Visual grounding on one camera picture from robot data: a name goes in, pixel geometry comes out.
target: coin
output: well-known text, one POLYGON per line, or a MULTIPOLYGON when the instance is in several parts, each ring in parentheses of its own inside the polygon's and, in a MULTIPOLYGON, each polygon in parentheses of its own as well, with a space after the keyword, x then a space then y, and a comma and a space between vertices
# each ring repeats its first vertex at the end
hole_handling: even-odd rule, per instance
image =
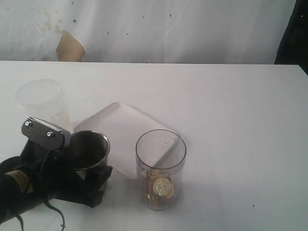
POLYGON ((172 185, 165 177, 158 177, 153 184, 154 192, 159 196, 166 196, 170 193, 172 185))

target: white plastic tray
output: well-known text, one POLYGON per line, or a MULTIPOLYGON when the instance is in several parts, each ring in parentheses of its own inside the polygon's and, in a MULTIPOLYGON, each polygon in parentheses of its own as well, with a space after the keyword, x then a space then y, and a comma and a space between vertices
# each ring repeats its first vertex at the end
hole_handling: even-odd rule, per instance
MULTIPOLYGON (((136 142, 144 133, 166 129, 140 111, 120 102, 113 103, 79 124, 75 131, 94 130, 103 133, 110 141, 108 164, 131 179, 136 178, 136 142)), ((156 163, 161 156, 153 156, 156 163)))

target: bolt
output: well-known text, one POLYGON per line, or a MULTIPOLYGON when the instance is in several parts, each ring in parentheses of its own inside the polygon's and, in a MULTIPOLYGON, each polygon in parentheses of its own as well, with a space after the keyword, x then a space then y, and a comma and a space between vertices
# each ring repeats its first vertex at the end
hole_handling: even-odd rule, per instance
POLYGON ((49 138, 53 137, 53 132, 52 132, 52 131, 47 132, 47 136, 48 136, 49 138))
POLYGON ((27 127, 31 127, 31 126, 32 126, 32 123, 31 123, 30 121, 26 121, 26 122, 25 122, 25 125, 26 125, 27 127))

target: transparent plastic cup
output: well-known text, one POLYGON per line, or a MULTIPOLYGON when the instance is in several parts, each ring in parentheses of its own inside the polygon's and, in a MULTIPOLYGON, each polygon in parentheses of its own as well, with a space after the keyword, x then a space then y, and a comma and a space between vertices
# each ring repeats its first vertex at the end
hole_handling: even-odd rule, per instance
POLYGON ((52 122, 73 132, 66 105, 66 94, 56 81, 41 79, 27 83, 18 89, 15 97, 26 116, 52 122))
POLYGON ((152 130, 139 138, 136 144, 137 180, 142 200, 149 208, 162 210, 175 202, 185 158, 185 142, 172 131, 152 130))

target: white tabletop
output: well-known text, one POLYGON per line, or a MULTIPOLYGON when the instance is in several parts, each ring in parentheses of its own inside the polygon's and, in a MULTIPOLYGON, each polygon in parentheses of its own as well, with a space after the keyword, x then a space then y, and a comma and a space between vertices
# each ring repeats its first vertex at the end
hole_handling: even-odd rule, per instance
MULTIPOLYGON (((123 101, 182 136, 182 193, 164 211, 140 204, 133 180, 113 173, 95 209, 52 200, 67 231, 303 231, 308 229, 308 77, 298 66, 0 62, 0 160, 19 155, 24 83, 53 78, 74 124, 123 101)), ((26 231, 60 230, 39 206, 26 231)), ((12 219, 0 230, 19 230, 12 219)))

